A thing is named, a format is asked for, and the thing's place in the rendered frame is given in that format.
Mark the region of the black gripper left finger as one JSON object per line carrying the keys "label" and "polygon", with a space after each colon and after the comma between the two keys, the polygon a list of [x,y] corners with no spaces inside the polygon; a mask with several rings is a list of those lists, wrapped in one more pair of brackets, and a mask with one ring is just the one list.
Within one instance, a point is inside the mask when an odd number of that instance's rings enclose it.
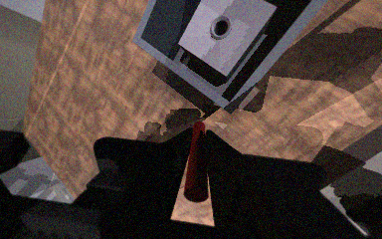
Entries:
{"label": "black gripper left finger", "polygon": [[155,175],[159,217],[171,219],[193,135],[189,127],[162,142],[102,137],[94,144],[98,170],[104,168]]}

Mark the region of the dark red peg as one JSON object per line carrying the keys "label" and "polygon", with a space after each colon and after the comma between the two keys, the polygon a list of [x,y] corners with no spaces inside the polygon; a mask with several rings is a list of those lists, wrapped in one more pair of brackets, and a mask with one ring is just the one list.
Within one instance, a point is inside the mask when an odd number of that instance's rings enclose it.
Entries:
{"label": "dark red peg", "polygon": [[184,197],[192,202],[204,202],[209,197],[206,131],[201,121],[196,121],[193,126]]}

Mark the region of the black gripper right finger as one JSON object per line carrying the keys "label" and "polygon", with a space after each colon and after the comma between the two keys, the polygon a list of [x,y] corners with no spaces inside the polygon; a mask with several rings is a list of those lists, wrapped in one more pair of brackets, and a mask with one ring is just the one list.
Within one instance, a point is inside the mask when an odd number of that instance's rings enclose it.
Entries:
{"label": "black gripper right finger", "polygon": [[326,171],[312,162],[241,154],[206,130],[207,171],[214,226],[231,228],[248,181],[265,178],[309,184],[317,189]]}

